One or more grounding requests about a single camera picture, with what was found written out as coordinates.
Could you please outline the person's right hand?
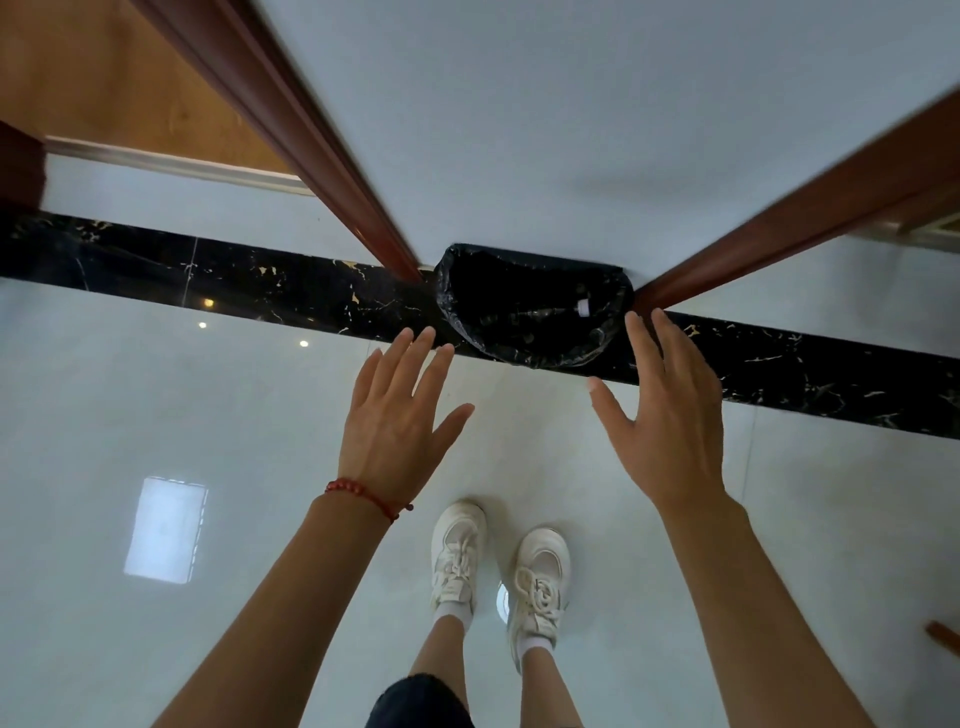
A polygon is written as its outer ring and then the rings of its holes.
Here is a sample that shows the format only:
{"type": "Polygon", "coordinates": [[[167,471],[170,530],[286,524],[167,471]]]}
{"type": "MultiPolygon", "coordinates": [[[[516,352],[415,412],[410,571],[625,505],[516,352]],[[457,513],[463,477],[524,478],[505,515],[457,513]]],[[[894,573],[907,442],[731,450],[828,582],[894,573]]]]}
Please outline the person's right hand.
{"type": "Polygon", "coordinates": [[[675,382],[656,334],[634,311],[625,318],[638,373],[633,441],[615,450],[630,479],[664,520],[721,502],[724,428],[722,388],[709,367],[708,386],[675,382]]]}

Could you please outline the person's left hand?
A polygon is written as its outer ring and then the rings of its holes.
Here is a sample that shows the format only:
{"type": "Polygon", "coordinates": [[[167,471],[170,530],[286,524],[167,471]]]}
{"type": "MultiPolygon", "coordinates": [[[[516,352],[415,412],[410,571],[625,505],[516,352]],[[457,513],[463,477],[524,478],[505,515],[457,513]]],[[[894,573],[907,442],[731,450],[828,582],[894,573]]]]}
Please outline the person's left hand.
{"type": "Polygon", "coordinates": [[[448,450],[431,450],[439,401],[454,359],[454,347],[445,344],[427,355],[409,399],[392,400],[392,378],[406,349],[416,339],[403,328],[386,349],[366,402],[350,404],[340,448],[336,481],[348,482],[355,493],[377,504],[391,518],[410,510],[417,495],[443,461],[448,450]]]}

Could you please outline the person's left forearm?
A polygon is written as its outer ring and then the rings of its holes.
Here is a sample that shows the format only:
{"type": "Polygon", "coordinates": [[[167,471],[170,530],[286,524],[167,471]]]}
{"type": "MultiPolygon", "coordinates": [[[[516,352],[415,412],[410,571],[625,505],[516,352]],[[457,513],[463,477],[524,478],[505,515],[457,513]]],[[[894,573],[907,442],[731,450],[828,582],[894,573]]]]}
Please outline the person's left forearm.
{"type": "Polygon", "coordinates": [[[349,482],[329,483],[151,728],[298,728],[332,638],[398,518],[349,482]]]}

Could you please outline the person's right forearm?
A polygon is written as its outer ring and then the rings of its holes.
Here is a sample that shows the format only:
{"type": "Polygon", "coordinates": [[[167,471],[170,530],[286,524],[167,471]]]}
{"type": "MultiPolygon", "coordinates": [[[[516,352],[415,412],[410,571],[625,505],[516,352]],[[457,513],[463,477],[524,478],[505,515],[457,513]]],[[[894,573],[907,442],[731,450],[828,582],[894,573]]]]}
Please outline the person's right forearm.
{"type": "Polygon", "coordinates": [[[877,728],[724,489],[655,504],[729,728],[877,728]]]}

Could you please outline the person's left white sneaker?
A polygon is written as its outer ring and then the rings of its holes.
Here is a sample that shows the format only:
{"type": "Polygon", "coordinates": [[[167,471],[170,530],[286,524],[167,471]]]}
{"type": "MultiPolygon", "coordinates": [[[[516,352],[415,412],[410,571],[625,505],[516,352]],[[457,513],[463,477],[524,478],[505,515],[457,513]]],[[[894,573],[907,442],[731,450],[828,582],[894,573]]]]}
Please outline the person's left white sneaker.
{"type": "Polygon", "coordinates": [[[440,514],[430,542],[432,612],[440,601],[470,601],[475,613],[486,540],[486,515],[475,502],[458,500],[440,514]]]}

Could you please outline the trash bin with black bag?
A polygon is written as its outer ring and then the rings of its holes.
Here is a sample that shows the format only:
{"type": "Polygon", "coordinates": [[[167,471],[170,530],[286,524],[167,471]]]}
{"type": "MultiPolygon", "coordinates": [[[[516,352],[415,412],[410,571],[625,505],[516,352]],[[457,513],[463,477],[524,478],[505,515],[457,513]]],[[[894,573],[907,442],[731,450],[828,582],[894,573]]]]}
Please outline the trash bin with black bag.
{"type": "Polygon", "coordinates": [[[440,312],[483,355],[532,369],[580,368],[622,331],[634,287],[618,266],[453,244],[434,268],[440,312]],[[589,299],[590,315],[577,313],[589,299]]]}

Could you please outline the person's right white sneaker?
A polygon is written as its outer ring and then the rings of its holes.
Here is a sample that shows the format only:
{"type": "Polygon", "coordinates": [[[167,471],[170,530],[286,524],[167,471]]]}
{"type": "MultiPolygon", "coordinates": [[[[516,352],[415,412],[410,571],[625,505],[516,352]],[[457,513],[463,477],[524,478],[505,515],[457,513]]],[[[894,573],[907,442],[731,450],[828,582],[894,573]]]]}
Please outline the person's right white sneaker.
{"type": "Polygon", "coordinates": [[[510,581],[507,622],[510,654],[519,633],[544,636],[558,643],[561,622],[569,605],[572,564],[570,550],[556,529],[534,528],[519,543],[510,581]]]}

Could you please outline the person's left leg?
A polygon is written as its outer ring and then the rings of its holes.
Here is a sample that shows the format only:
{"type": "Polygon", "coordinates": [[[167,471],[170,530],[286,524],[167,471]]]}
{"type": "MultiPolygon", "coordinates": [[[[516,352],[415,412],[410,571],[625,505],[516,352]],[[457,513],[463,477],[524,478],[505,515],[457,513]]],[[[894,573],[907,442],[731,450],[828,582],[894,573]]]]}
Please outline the person's left leg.
{"type": "Polygon", "coordinates": [[[467,628],[454,613],[435,616],[411,666],[409,675],[430,675],[449,688],[463,708],[469,709],[464,665],[467,628]]]}

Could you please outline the person's leg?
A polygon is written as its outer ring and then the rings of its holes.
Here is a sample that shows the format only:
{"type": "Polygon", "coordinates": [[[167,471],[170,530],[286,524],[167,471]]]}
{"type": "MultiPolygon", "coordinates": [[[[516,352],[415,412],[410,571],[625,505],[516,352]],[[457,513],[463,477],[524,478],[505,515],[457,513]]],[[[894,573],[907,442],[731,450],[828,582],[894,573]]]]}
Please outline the person's leg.
{"type": "Polygon", "coordinates": [[[531,647],[523,653],[520,666],[520,728],[584,728],[550,651],[531,647]]]}
{"type": "Polygon", "coordinates": [[[430,675],[449,688],[463,708],[469,709],[464,665],[467,628],[454,613],[435,616],[411,666],[409,675],[430,675]]]}

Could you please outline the silver metal threshold strip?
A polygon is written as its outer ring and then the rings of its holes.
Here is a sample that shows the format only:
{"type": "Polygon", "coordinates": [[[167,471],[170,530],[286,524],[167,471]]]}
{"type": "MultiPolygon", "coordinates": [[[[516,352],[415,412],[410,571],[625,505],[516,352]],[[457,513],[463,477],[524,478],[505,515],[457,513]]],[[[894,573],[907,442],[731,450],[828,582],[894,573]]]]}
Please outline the silver metal threshold strip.
{"type": "Polygon", "coordinates": [[[57,136],[46,137],[43,146],[49,155],[70,159],[114,164],[178,177],[299,196],[314,197],[315,195],[298,176],[293,174],[57,136]]]}
{"type": "Polygon", "coordinates": [[[901,247],[940,251],[960,256],[960,212],[929,224],[902,229],[894,222],[875,222],[848,233],[849,236],[901,247]]]}

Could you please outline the dark denim shorts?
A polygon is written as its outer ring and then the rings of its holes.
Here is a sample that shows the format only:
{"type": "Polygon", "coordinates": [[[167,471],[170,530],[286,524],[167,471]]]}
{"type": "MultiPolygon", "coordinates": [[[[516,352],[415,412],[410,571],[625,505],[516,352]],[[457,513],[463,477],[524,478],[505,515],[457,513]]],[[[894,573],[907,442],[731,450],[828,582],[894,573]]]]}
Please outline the dark denim shorts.
{"type": "Polygon", "coordinates": [[[475,728],[470,712],[439,678],[418,673],[390,685],[378,697],[365,728],[475,728]]]}

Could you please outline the brown wooden stick end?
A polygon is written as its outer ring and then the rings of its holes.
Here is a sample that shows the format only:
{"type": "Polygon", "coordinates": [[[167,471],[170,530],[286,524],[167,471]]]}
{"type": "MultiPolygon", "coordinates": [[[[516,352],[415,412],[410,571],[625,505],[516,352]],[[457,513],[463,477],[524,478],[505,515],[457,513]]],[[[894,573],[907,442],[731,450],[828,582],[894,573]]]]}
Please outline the brown wooden stick end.
{"type": "Polygon", "coordinates": [[[960,659],[960,633],[937,620],[930,620],[924,631],[936,645],[960,659]]]}

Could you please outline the light brown wooden door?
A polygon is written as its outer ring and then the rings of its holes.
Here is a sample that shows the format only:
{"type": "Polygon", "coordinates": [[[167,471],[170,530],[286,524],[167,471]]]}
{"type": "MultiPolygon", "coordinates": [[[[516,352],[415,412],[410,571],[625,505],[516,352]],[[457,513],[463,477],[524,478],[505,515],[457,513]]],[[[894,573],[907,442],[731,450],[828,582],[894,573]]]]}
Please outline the light brown wooden door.
{"type": "Polygon", "coordinates": [[[129,0],[0,0],[0,120],[37,139],[291,172],[129,0]]]}

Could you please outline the red-brown wooden door frame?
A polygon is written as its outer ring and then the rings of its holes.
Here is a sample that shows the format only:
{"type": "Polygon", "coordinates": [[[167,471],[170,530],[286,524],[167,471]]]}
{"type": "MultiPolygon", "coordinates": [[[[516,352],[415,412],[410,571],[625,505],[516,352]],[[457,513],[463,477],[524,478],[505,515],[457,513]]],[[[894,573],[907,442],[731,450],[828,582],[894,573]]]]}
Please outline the red-brown wooden door frame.
{"type": "Polygon", "coordinates": [[[130,0],[390,273],[419,261],[253,0],[130,0]]]}
{"type": "Polygon", "coordinates": [[[960,186],[960,86],[640,287],[648,316],[960,186]]]}

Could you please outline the dark red-brown wooden post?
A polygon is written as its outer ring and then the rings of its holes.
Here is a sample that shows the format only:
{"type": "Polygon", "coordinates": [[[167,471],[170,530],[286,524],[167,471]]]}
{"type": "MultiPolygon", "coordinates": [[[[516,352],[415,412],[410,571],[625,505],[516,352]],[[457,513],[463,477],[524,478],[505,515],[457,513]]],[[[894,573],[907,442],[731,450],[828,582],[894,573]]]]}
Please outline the dark red-brown wooden post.
{"type": "Polygon", "coordinates": [[[46,183],[42,140],[0,120],[0,208],[37,212],[46,183]]]}

